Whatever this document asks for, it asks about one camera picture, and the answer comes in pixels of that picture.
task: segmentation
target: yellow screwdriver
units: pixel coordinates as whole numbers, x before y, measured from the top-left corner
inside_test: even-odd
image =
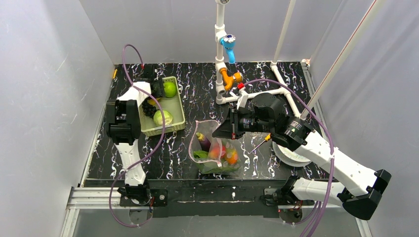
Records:
[[[262,146],[263,143],[265,143],[265,142],[267,142],[269,140],[271,140],[271,134],[270,133],[265,137],[265,139],[263,140],[263,142],[261,142],[259,145],[257,145],[250,153],[256,151],[256,149],[258,149],[260,146]]]

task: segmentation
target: plastic basket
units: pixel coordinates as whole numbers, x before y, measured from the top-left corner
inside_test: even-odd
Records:
[[[185,114],[183,112],[182,100],[180,99],[179,87],[177,86],[176,77],[163,78],[163,82],[173,82],[176,85],[177,94],[171,98],[162,98],[159,103],[162,109],[168,111],[173,116],[173,123],[166,126],[165,133],[174,132],[185,129]],[[156,126],[152,118],[144,115],[140,109],[141,132],[147,137],[160,135],[163,131],[162,126]]]

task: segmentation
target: plastic bag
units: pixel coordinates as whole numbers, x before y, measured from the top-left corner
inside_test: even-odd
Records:
[[[239,155],[228,139],[213,138],[212,132],[219,126],[215,120],[196,121],[196,127],[189,143],[189,158],[202,174],[232,174],[240,168]],[[209,151],[203,151],[196,133],[203,134],[211,142]]]

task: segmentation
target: table top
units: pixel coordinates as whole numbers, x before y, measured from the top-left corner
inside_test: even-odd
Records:
[[[274,74],[269,68],[270,63],[237,63],[227,65],[229,72],[239,71],[244,75],[244,81],[253,79],[273,79]],[[256,154],[250,151],[259,144],[264,135],[260,133],[246,133],[242,139],[233,141],[238,149],[241,168],[234,175],[200,174],[194,162],[188,156],[188,145],[194,134],[195,121],[214,119],[223,120],[223,113],[227,111],[228,104],[215,103],[215,66],[214,63],[178,63],[157,64],[158,77],[175,76],[178,80],[180,97],[186,118],[184,130],[165,134],[161,146],[162,152],[153,154],[143,162],[143,169],[147,179],[287,179],[290,175],[299,175],[304,178],[324,179],[328,173],[317,165],[311,163],[306,167],[291,167],[276,158],[271,141],[262,145]],[[304,73],[299,62],[279,62],[279,71],[287,85],[293,89],[306,103],[310,100]],[[117,76],[112,82],[109,99],[116,99],[129,88],[121,65],[117,66]],[[128,72],[138,78],[141,67],[138,64],[129,65]],[[266,82],[249,85],[247,91],[258,92],[278,88]],[[292,113],[286,106],[287,113]],[[319,130],[316,122],[311,118],[307,120]],[[121,172],[122,162],[116,146],[106,136],[104,125],[106,118],[101,122],[100,131],[96,139],[95,148],[88,168],[85,187],[97,180],[111,180]],[[140,157],[144,157],[157,144],[160,136],[146,137],[142,134],[138,140]]]

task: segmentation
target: cabbage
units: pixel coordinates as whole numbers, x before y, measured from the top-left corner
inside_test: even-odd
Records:
[[[163,113],[165,113],[165,124],[166,126],[171,124],[173,122],[173,116],[167,112],[166,110],[163,110]],[[153,117],[154,123],[157,126],[163,126],[163,117],[162,112],[160,110],[157,110]]]

